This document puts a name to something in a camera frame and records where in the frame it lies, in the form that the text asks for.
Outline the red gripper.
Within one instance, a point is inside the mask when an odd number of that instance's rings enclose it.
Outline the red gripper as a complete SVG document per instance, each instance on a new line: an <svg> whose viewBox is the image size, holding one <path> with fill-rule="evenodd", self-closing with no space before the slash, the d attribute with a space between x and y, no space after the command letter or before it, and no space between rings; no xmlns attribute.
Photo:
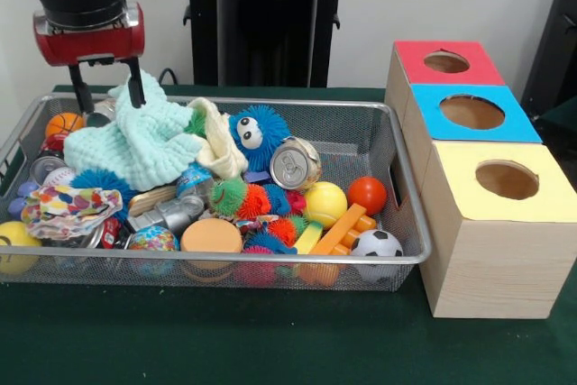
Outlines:
<svg viewBox="0 0 577 385"><path fill-rule="evenodd" d="M120 60L130 70L128 89L134 108L145 104L139 59L144 51L144 26L109 28L86 32L54 32L40 18L34 23L37 46L51 66L69 66L69 76L82 114L91 114L95 106L88 85L84 82L80 62Z"/></svg>

